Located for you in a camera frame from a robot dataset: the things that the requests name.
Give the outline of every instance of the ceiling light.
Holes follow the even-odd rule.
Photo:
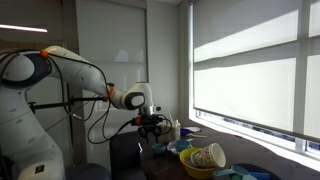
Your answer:
[[[46,29],[41,29],[41,28],[31,28],[31,27],[23,27],[23,26],[12,26],[12,25],[4,25],[4,24],[0,24],[0,28],[4,28],[4,29],[15,29],[15,30],[22,30],[22,31],[48,32]]]

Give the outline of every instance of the window sill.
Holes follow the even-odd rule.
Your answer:
[[[243,138],[246,138],[248,140],[251,140],[261,146],[264,146],[265,148],[268,148],[270,151],[276,153],[279,156],[282,156],[284,158],[290,159],[292,161],[298,162],[306,167],[309,167],[311,169],[314,169],[316,171],[320,172],[320,157],[315,155],[309,155],[309,153],[297,153],[294,151],[294,143],[288,143],[285,142],[285,140],[279,140],[279,138],[271,137],[267,134],[262,134],[259,132],[254,132],[250,129],[247,129],[245,127],[233,125],[228,123],[228,127],[224,125],[225,122],[209,122],[207,120],[203,120],[197,117],[190,117],[190,120],[202,124],[204,126],[207,126],[211,129],[214,129],[219,132],[224,132],[236,136],[241,136]]]

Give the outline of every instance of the yellow bowl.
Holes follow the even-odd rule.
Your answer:
[[[213,175],[213,171],[215,170],[215,168],[199,169],[199,168],[189,166],[188,164],[186,164],[184,162],[184,159],[186,157],[190,156],[192,152],[197,151],[199,149],[201,149],[201,148],[189,148],[189,149],[183,150],[179,155],[180,161],[182,162],[184,169],[187,171],[187,173],[191,177],[193,177],[195,179],[210,179]]]

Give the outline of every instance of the robotic arm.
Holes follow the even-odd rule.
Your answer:
[[[161,132],[155,124],[151,89],[137,83],[127,92],[109,87],[103,72],[81,56],[58,46],[44,51],[0,54],[0,143],[3,155],[22,170],[19,180],[64,179],[60,148],[44,131],[25,100],[25,91],[45,77],[62,79],[94,92],[119,109],[139,109],[139,132]]]

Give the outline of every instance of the window blind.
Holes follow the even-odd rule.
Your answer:
[[[320,140],[320,0],[193,4],[194,107]]]

